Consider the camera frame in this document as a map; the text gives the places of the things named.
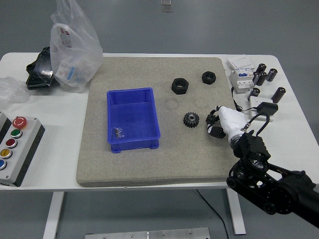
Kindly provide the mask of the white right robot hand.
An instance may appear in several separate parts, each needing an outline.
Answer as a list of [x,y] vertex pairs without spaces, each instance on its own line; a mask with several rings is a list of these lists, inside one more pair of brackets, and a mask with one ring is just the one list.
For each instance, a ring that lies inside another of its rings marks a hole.
[[216,138],[228,136],[228,142],[231,144],[244,133],[242,128],[246,124],[246,119],[242,112],[225,106],[217,106],[207,116],[206,124],[210,136]]

